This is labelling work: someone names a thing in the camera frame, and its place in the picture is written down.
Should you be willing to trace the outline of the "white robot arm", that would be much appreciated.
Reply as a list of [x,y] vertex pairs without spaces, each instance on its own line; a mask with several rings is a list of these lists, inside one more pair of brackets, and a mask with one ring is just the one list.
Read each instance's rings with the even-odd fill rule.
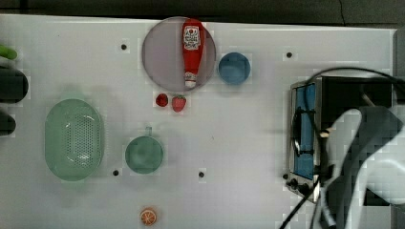
[[404,108],[362,107],[340,115],[326,143],[331,176],[321,185],[314,229],[365,225],[366,191],[404,208]]

